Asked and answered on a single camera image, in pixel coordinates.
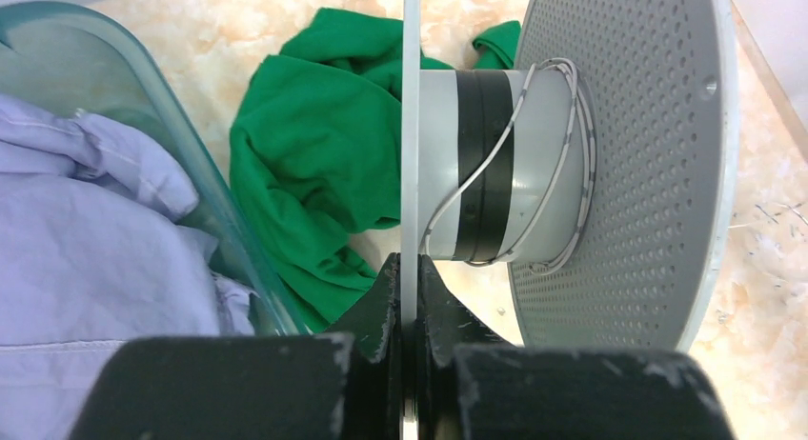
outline beige tile floor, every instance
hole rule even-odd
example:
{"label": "beige tile floor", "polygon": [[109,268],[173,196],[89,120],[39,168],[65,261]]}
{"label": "beige tile floor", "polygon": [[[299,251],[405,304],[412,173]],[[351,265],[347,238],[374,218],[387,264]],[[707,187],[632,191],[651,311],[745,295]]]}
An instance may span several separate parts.
{"label": "beige tile floor", "polygon": [[[527,3],[424,0],[424,49],[455,66],[469,65],[474,52],[468,40],[492,24],[521,20]],[[324,6],[393,17],[402,10],[401,0],[111,0],[95,8],[151,51],[226,172],[228,126],[253,70]],[[738,438],[805,440],[808,257],[803,235],[808,225],[778,204],[795,206],[808,199],[808,191],[801,189],[808,185],[808,166],[747,51],[738,49],[743,122],[737,217],[715,295],[690,353],[716,385]],[[780,212],[778,223],[762,216],[756,205],[770,214]],[[378,261],[397,247],[397,235],[395,230],[376,232],[354,242]],[[519,341],[504,268],[471,271],[447,263],[440,269],[455,294],[484,321]]]}

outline laundry basket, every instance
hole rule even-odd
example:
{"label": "laundry basket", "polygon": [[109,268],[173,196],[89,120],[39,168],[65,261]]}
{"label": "laundry basket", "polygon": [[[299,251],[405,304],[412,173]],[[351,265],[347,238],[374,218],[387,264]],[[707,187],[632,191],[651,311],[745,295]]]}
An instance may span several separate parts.
{"label": "laundry basket", "polygon": [[211,268],[252,286],[260,334],[305,330],[286,286],[236,208],[218,169],[143,46],[82,7],[32,2],[0,7],[0,92],[60,116],[77,109],[136,127],[170,152],[200,195],[180,224],[219,238]]}

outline green fabric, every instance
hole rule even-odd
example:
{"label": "green fabric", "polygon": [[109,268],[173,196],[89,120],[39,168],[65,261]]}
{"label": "green fabric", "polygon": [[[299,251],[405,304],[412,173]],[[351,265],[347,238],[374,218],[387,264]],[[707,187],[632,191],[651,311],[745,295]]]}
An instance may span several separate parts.
{"label": "green fabric", "polygon": [[[513,64],[515,27],[480,35],[487,64]],[[232,125],[233,195],[314,332],[375,279],[349,234],[398,224],[401,35],[399,20],[320,10],[259,66]]]}

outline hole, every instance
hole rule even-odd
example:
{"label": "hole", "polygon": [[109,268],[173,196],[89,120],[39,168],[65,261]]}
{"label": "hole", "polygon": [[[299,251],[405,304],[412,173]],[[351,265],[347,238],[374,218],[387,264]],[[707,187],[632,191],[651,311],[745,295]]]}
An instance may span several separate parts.
{"label": "hole", "polygon": [[716,81],[715,76],[707,75],[707,77],[701,82],[701,91],[699,95],[701,96],[702,100],[710,100],[714,95],[716,95],[717,90],[718,81]]}

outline black stripe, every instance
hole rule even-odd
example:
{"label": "black stripe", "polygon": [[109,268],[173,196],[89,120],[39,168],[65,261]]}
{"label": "black stripe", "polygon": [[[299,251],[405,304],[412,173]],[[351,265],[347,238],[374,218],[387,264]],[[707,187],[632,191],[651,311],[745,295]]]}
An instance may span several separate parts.
{"label": "black stripe", "polygon": [[[481,89],[472,71],[457,71],[457,179],[462,185],[482,163],[485,152]],[[485,172],[460,196],[460,216],[454,246],[455,261],[471,261],[475,254],[482,211]]]}
{"label": "black stripe", "polygon": [[[514,112],[514,102],[511,82],[504,71],[480,70],[475,74],[482,90],[484,159],[494,149],[508,125]],[[490,261],[499,255],[502,247],[511,212],[515,137],[516,134],[512,131],[485,170],[480,229],[473,261]]]}

